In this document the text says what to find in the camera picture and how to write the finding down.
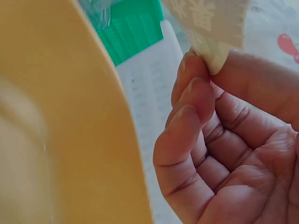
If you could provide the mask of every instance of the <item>hand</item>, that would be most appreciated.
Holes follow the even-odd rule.
[[[171,101],[153,162],[183,223],[299,223],[299,74],[232,52],[210,77],[188,52]]]

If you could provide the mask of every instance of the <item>green container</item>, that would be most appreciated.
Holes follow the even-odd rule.
[[[163,39],[160,0],[121,0],[113,4],[110,24],[104,29],[94,19],[95,13],[86,14],[116,66]]]

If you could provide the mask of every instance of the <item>chinese character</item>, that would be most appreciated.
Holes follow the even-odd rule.
[[[207,31],[211,31],[212,17],[214,16],[212,10],[215,9],[215,4],[210,2],[205,5],[204,0],[199,0],[198,2],[195,0],[189,1],[193,5],[190,7],[190,10],[192,11],[194,25]]]
[[[184,12],[184,7],[186,5],[184,0],[170,0],[170,2],[172,4],[173,11],[175,11],[181,19],[187,16]]]

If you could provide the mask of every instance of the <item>red cartoon graphic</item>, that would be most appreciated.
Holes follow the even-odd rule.
[[[296,48],[296,45],[293,43],[292,39],[287,34],[279,35],[277,44],[283,52],[288,55],[294,56],[295,62],[299,64],[299,51]]]

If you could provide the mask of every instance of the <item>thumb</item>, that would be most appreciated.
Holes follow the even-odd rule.
[[[299,131],[298,72],[234,51],[211,79],[223,90]]]

